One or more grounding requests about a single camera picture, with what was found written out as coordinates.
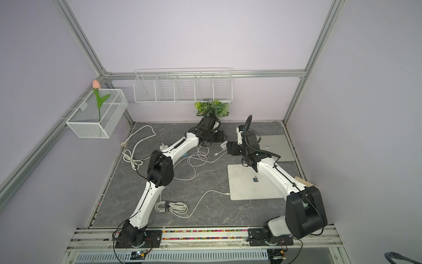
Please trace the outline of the white square laptop charger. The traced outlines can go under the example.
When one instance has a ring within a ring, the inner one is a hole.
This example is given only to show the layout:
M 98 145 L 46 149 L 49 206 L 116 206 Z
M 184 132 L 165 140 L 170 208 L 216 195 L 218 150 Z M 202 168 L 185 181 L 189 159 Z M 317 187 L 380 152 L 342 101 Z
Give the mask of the white square laptop charger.
M 160 151 L 166 151 L 168 149 L 168 145 L 165 145 L 162 143 L 159 148 L 160 148 Z

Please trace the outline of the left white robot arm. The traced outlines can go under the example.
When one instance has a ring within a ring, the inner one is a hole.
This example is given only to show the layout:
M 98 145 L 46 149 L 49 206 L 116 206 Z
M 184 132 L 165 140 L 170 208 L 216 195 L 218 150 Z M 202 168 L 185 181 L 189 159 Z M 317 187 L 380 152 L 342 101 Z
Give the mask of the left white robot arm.
M 164 188 L 174 179 L 174 164 L 191 149 L 204 143 L 222 143 L 225 134 L 219 128 L 221 121 L 211 115 L 189 129 L 184 136 L 163 150 L 152 152 L 147 168 L 144 193 L 133 214 L 116 229 L 115 247 L 140 248 L 148 237 L 146 228 L 155 203 Z

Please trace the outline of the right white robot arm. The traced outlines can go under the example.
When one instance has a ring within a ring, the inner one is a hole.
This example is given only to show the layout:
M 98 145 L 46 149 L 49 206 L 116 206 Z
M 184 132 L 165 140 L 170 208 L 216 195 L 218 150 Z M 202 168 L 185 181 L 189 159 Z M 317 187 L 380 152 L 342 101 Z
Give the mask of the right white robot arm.
M 266 177 L 286 200 L 285 213 L 263 224 L 266 241 L 292 235 L 301 239 L 307 235 L 322 235 L 327 226 L 322 195 L 313 185 L 307 186 L 282 169 L 279 155 L 261 150 L 255 131 L 247 125 L 236 128 L 237 140 L 227 143 L 229 155 L 241 156 L 241 164 Z

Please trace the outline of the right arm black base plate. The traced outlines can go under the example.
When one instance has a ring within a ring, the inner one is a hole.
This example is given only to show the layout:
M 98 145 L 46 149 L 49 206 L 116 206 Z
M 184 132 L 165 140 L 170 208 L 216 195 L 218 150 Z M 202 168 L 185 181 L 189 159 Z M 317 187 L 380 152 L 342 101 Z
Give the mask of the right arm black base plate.
M 293 239 L 289 235 L 274 236 L 267 227 L 248 229 L 250 246 L 291 246 Z

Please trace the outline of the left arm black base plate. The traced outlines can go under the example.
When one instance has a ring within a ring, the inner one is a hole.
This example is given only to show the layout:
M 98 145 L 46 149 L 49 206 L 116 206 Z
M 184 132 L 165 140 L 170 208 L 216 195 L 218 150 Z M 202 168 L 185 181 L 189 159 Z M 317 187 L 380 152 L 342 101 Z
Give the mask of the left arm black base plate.
M 120 231 L 115 241 L 117 249 L 158 248 L 162 231 Z

